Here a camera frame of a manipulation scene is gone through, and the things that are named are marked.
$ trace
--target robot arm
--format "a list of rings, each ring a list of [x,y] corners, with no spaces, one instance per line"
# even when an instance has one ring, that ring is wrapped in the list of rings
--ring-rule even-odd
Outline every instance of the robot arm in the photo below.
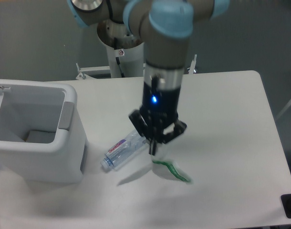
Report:
[[[177,104],[193,22],[216,16],[228,5],[228,0],[135,0],[127,5],[124,22],[148,49],[142,106],[129,117],[149,140],[150,154],[155,155],[157,143],[168,143],[187,127],[178,119]],[[165,134],[172,124],[173,131]]]

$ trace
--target bottle label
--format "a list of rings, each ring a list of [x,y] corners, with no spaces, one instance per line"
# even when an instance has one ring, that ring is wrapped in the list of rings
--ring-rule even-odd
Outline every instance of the bottle label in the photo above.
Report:
[[[117,149],[123,142],[125,142],[125,139],[122,139],[121,141],[119,141],[116,145],[114,145],[112,148],[110,148],[108,150],[108,154],[110,154],[111,152],[113,152],[115,149]]]

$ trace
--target white table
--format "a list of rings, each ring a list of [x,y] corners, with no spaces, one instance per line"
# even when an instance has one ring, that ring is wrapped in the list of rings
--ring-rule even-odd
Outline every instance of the white table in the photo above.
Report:
[[[256,72],[184,76],[179,118],[188,129],[168,157],[193,185],[152,172],[117,186],[149,163],[147,151],[118,172],[100,168],[103,153],[133,129],[143,79],[68,81],[90,147],[80,184],[25,181],[0,165],[0,229],[229,229],[291,224],[280,196],[291,176]]]

